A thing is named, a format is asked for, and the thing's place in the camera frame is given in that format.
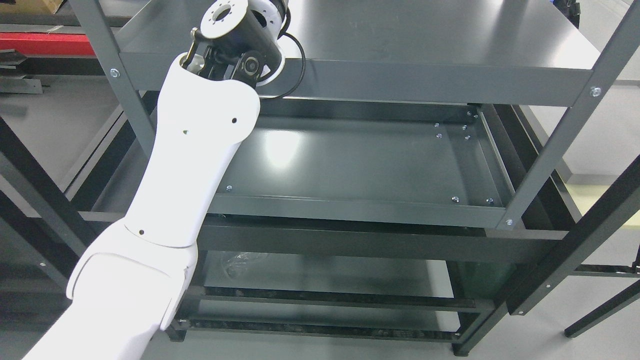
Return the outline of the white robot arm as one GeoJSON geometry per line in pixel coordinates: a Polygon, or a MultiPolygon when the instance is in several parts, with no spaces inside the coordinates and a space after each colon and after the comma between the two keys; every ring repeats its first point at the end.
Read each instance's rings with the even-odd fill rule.
{"type": "Polygon", "coordinates": [[[219,184],[258,121],[257,87],[285,65],[286,0],[216,0],[167,69],[150,159],[123,218],[71,272],[71,305],[26,360],[139,360],[167,330],[194,276],[197,237],[219,184]]]}

